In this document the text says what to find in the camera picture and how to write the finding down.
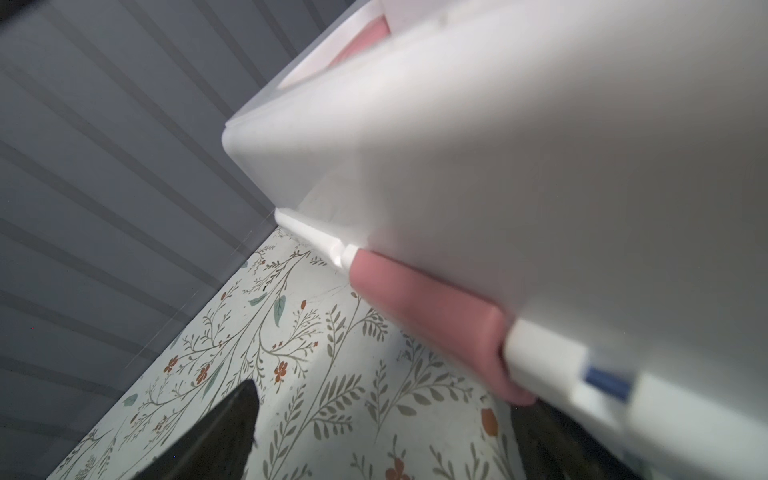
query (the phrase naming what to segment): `wall stripe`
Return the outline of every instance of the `wall stripe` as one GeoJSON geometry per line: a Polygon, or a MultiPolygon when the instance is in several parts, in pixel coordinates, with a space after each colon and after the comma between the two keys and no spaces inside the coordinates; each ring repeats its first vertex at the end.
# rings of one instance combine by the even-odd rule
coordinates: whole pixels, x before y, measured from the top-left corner
{"type": "Polygon", "coordinates": [[[48,22],[65,36],[83,54],[94,62],[109,78],[129,94],[141,107],[147,111],[158,123],[206,167],[213,171],[225,184],[240,195],[251,208],[265,217],[269,209],[248,191],[230,172],[222,167],[202,145],[198,144],[184,129],[170,117],[160,105],[156,104],[149,95],[145,94],[123,71],[104,55],[85,35],[83,35],[72,23],[69,22],[59,10],[55,8],[41,9],[42,15],[48,22]]]}
{"type": "Polygon", "coordinates": [[[317,29],[320,30],[320,32],[324,32],[326,28],[328,28],[328,25],[323,21],[323,17],[320,16],[320,12],[317,9],[317,6],[312,2],[312,0],[303,0],[304,6],[306,9],[310,12],[310,17],[312,17],[312,21],[315,22],[315,25],[317,25],[317,29]]]}
{"type": "Polygon", "coordinates": [[[223,285],[223,283],[213,275],[210,275],[208,272],[201,269],[186,258],[182,257],[171,248],[168,248],[158,240],[155,240],[140,228],[125,220],[120,215],[117,215],[112,210],[109,210],[104,205],[101,205],[96,200],[89,197],[63,178],[52,173],[48,169],[32,160],[30,157],[27,157],[22,152],[16,150],[2,140],[0,140],[0,157],[4,158],[9,163],[15,165],[17,168],[23,170],[28,175],[34,177],[43,184],[47,185],[52,190],[59,192],[61,195],[64,195],[69,200],[72,200],[77,205],[80,205],[84,209],[94,214],[96,217],[101,218],[103,221],[109,223],[111,226],[117,228],[137,242],[142,243],[147,248],[161,255],[163,258],[165,258],[165,260],[168,260],[190,275],[195,276],[200,281],[208,284],[216,290],[221,288],[223,285]]]}
{"type": "Polygon", "coordinates": [[[140,179],[150,184],[155,190],[175,203],[180,209],[213,232],[230,247],[240,252],[244,257],[247,257],[250,254],[249,250],[244,247],[242,242],[235,238],[234,235],[226,231],[212,218],[208,217],[202,210],[195,207],[192,202],[187,200],[187,198],[175,190],[171,185],[167,184],[163,179],[146,168],[140,161],[130,155],[127,151],[123,150],[119,145],[112,141],[112,139],[107,137],[107,135],[99,131],[93,124],[80,116],[80,114],[69,108],[66,103],[56,98],[55,95],[40,85],[34,78],[20,68],[17,68],[7,58],[3,58],[2,63],[5,66],[3,73],[16,82],[20,87],[24,88],[30,95],[37,98],[46,107],[50,108],[59,117],[67,121],[67,123],[69,123],[75,130],[80,131],[83,135],[91,139],[96,145],[114,157],[115,160],[134,172],[140,179]]]}
{"type": "Polygon", "coordinates": [[[0,233],[10,238],[11,240],[14,240],[15,242],[24,245],[27,248],[41,253],[48,258],[61,263],[62,265],[68,266],[69,268],[82,273],[85,276],[89,276],[90,278],[103,283],[104,285],[109,286],[114,290],[117,290],[125,296],[129,296],[139,303],[143,303],[144,305],[157,310],[165,316],[169,316],[171,319],[182,322],[185,325],[191,320],[190,316],[184,312],[181,312],[179,309],[156,299],[152,295],[149,295],[148,293],[139,290],[135,286],[120,280],[116,276],[113,276],[112,274],[107,273],[102,269],[89,264],[88,262],[80,260],[74,255],[63,251],[61,248],[52,245],[42,238],[38,238],[35,235],[32,235],[31,233],[25,232],[21,228],[18,228],[14,224],[3,219],[0,219],[0,233]]]}
{"type": "Polygon", "coordinates": [[[221,112],[221,114],[229,118],[234,115],[234,110],[230,107],[224,99],[214,90],[213,87],[206,81],[203,75],[187,60],[183,53],[174,45],[174,43],[168,38],[161,28],[152,20],[152,18],[143,10],[143,8],[136,3],[135,0],[118,0],[128,13],[136,20],[136,22],[144,29],[152,39],[160,45],[160,48],[165,51],[166,55],[180,68],[192,83],[203,92],[210,103],[221,112]]]}
{"type": "Polygon", "coordinates": [[[251,78],[259,85],[259,88],[266,85],[266,79],[259,71],[259,68],[254,64],[248,54],[243,50],[243,47],[237,42],[235,37],[232,36],[229,29],[216,15],[216,12],[208,5],[205,0],[192,0],[192,2],[200,10],[200,13],[205,17],[210,27],[219,35],[221,41],[232,51],[232,55],[237,58],[239,63],[245,68],[251,78]]]}
{"type": "Polygon", "coordinates": [[[106,343],[116,349],[123,350],[124,352],[133,355],[138,355],[147,360],[154,360],[160,355],[160,353],[149,350],[138,343],[133,343],[130,340],[105,332],[104,330],[88,325],[71,316],[56,312],[30,300],[23,299],[20,296],[16,296],[13,293],[5,292],[4,290],[0,290],[0,305],[7,306],[30,316],[35,316],[60,326],[61,328],[98,340],[99,342],[106,343]]]}
{"type": "Polygon", "coordinates": [[[66,427],[13,419],[2,414],[0,414],[0,427],[19,432],[36,433],[47,437],[72,440],[74,442],[80,442],[88,434],[88,432],[78,432],[66,427]]]}
{"type": "Polygon", "coordinates": [[[7,372],[18,373],[19,375],[30,376],[38,380],[42,380],[43,382],[57,383],[59,385],[68,386],[73,389],[82,390],[83,392],[105,396],[109,399],[119,400],[120,397],[123,396],[123,392],[118,389],[113,389],[110,386],[102,385],[96,382],[89,382],[88,380],[83,380],[76,376],[55,372],[54,370],[50,369],[44,369],[41,366],[32,365],[26,362],[19,362],[18,360],[9,359],[8,357],[4,356],[0,356],[0,369],[3,369],[7,372]]]}
{"type": "Polygon", "coordinates": [[[253,0],[253,4],[256,6],[256,8],[259,9],[259,13],[262,17],[264,17],[264,21],[267,25],[270,26],[270,30],[272,30],[272,33],[274,33],[277,37],[277,41],[279,41],[283,48],[285,48],[285,51],[288,52],[288,56],[291,58],[296,58],[298,55],[296,49],[288,39],[288,35],[286,35],[283,27],[281,27],[277,22],[275,15],[272,15],[270,8],[266,6],[266,3],[264,3],[264,0],[253,0]]]}

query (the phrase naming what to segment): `orange flower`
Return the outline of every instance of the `orange flower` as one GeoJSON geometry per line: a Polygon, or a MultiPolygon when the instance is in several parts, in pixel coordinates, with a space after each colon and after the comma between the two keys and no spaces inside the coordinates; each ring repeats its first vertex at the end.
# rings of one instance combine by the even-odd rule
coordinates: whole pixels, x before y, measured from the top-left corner
{"type": "Polygon", "coordinates": [[[280,364],[275,368],[275,383],[280,383],[283,381],[283,377],[288,374],[288,364],[285,362],[280,362],[280,364]]]}
{"type": "Polygon", "coordinates": [[[163,369],[164,372],[170,373],[170,371],[173,369],[174,365],[176,365],[179,362],[179,356],[176,355],[174,358],[170,359],[170,362],[168,362],[168,366],[163,369]]]}
{"type": "Polygon", "coordinates": [[[495,437],[498,435],[498,422],[496,421],[496,415],[493,410],[480,410],[480,418],[482,419],[482,428],[488,436],[495,437]]]}
{"type": "Polygon", "coordinates": [[[205,380],[208,377],[208,369],[210,368],[210,364],[205,365],[203,368],[200,369],[200,375],[197,376],[197,384],[200,385],[203,380],[205,380]]]}
{"type": "Polygon", "coordinates": [[[386,480],[411,480],[411,477],[402,472],[406,469],[406,464],[400,458],[395,458],[395,468],[388,468],[384,476],[386,480]]]}

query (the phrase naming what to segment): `gray wall panel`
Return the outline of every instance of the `gray wall panel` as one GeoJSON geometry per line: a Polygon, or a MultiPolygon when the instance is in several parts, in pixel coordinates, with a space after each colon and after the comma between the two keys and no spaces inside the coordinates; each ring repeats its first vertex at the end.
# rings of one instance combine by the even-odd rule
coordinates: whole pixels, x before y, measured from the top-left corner
{"type": "Polygon", "coordinates": [[[344,0],[312,0],[312,2],[326,25],[331,25],[347,7],[344,0]]]}
{"type": "Polygon", "coordinates": [[[92,424],[78,421],[86,409],[106,411],[114,399],[84,392],[69,386],[44,382],[32,376],[7,372],[0,368],[2,385],[13,385],[12,395],[0,396],[0,411],[29,422],[66,427],[88,433],[92,424]]]}
{"type": "Polygon", "coordinates": [[[167,321],[162,313],[4,235],[0,235],[0,251],[0,290],[141,345],[167,321]]]}
{"type": "Polygon", "coordinates": [[[0,101],[0,140],[206,271],[227,261],[231,246],[2,75],[0,101]]]}
{"type": "Polygon", "coordinates": [[[288,65],[291,57],[280,45],[255,4],[245,0],[218,0],[205,5],[209,5],[220,18],[265,77],[274,77],[288,65]]]}
{"type": "Polygon", "coordinates": [[[240,108],[260,89],[194,3],[189,0],[134,1],[232,110],[240,108]]]}
{"type": "Polygon", "coordinates": [[[50,474],[272,232],[224,122],[345,3],[47,0],[0,28],[0,478],[50,474]]]}
{"type": "MultiPolygon", "coordinates": [[[[115,375],[134,360],[134,353],[92,339],[43,319],[0,306],[0,354],[5,357],[80,376],[115,389],[125,390],[133,380],[115,375]]],[[[151,361],[134,360],[140,375],[151,361]]]]}
{"type": "Polygon", "coordinates": [[[302,0],[264,0],[297,51],[302,51],[320,35],[302,0]]]}
{"type": "MultiPolygon", "coordinates": [[[[198,290],[216,290],[113,228],[67,198],[40,185],[18,168],[0,161],[0,217],[91,265],[181,308],[198,290]]],[[[197,311],[185,309],[194,316],[197,311]]]]}

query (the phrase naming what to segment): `leaf pattern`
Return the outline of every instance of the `leaf pattern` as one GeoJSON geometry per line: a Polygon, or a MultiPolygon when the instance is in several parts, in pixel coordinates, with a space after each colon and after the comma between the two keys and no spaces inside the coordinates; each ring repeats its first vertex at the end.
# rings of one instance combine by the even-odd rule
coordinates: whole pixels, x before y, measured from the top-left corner
{"type": "Polygon", "coordinates": [[[286,296],[283,295],[275,302],[275,326],[280,326],[280,317],[286,307],[286,296]]]}
{"type": "Polygon", "coordinates": [[[127,407],[132,406],[133,404],[136,403],[136,399],[137,398],[139,398],[139,394],[135,393],[135,394],[129,396],[128,398],[126,398],[125,400],[123,400],[123,405],[127,406],[127,407]]]}
{"type": "Polygon", "coordinates": [[[244,480],[413,480],[440,476],[435,468],[470,480],[511,478],[519,468],[511,429],[498,421],[495,437],[484,430],[490,423],[481,411],[493,406],[392,329],[324,260],[278,229],[51,478],[130,478],[249,378],[262,410],[244,480]],[[413,440],[423,438],[413,429],[433,435],[442,464],[428,442],[413,440]],[[337,452],[352,461],[338,462],[337,452]]]}
{"type": "Polygon", "coordinates": [[[261,300],[264,300],[265,297],[266,297],[266,293],[264,293],[262,296],[254,298],[253,300],[248,300],[248,303],[250,303],[251,306],[256,306],[259,303],[261,303],[261,300]]]}

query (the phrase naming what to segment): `green leaf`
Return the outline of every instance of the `green leaf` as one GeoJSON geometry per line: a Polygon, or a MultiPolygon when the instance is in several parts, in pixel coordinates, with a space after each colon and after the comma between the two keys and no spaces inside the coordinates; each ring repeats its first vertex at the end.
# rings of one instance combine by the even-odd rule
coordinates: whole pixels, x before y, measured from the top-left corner
{"type": "Polygon", "coordinates": [[[443,400],[445,400],[445,397],[442,396],[440,392],[438,392],[435,389],[429,389],[429,393],[432,395],[432,398],[435,399],[436,402],[442,402],[443,400]]]}
{"type": "Polygon", "coordinates": [[[219,374],[219,370],[221,370],[221,367],[224,365],[224,362],[220,363],[218,367],[214,370],[214,374],[210,376],[208,379],[208,383],[205,385],[205,390],[203,390],[203,397],[206,393],[208,393],[208,390],[210,390],[210,387],[214,386],[214,382],[216,381],[216,376],[219,374]]]}
{"type": "Polygon", "coordinates": [[[331,382],[331,388],[328,390],[328,397],[333,397],[333,393],[336,391],[336,384],[339,382],[339,377],[334,377],[331,382]]]}
{"type": "Polygon", "coordinates": [[[265,297],[265,296],[266,296],[266,293],[264,293],[264,294],[263,294],[262,296],[260,296],[259,298],[254,298],[253,300],[248,300],[248,303],[250,303],[250,305],[251,305],[251,306],[255,306],[255,305],[258,305],[258,303],[259,303],[261,300],[264,300],[264,297],[265,297]]]}
{"type": "Polygon", "coordinates": [[[123,405],[129,407],[129,406],[131,406],[131,405],[136,403],[136,399],[137,398],[139,398],[139,394],[135,393],[135,394],[129,396],[128,398],[126,398],[125,400],[123,400],[123,405]]]}
{"type": "Polygon", "coordinates": [[[179,341],[179,338],[181,338],[181,334],[182,334],[183,332],[184,332],[184,331],[183,331],[183,330],[181,330],[181,331],[179,332],[179,334],[178,334],[178,335],[176,335],[176,338],[174,339],[174,341],[173,341],[173,342],[171,342],[171,343],[170,343],[170,346],[174,346],[174,345],[176,345],[176,342],[178,342],[178,341],[179,341]]]}
{"type": "Polygon", "coordinates": [[[328,387],[330,387],[330,384],[326,383],[326,388],[323,390],[323,394],[320,396],[320,404],[321,405],[323,404],[323,400],[325,400],[326,397],[328,396],[328,387]]]}
{"type": "Polygon", "coordinates": [[[414,409],[405,405],[398,405],[397,409],[400,413],[402,413],[406,417],[413,417],[416,414],[416,411],[414,409]]]}
{"type": "Polygon", "coordinates": [[[283,295],[275,302],[275,325],[280,326],[280,317],[283,316],[283,310],[286,308],[286,296],[283,295]]]}
{"type": "Polygon", "coordinates": [[[432,402],[429,401],[428,398],[426,398],[424,395],[421,395],[419,393],[413,394],[413,399],[416,401],[416,403],[420,405],[431,405],[432,402]]]}

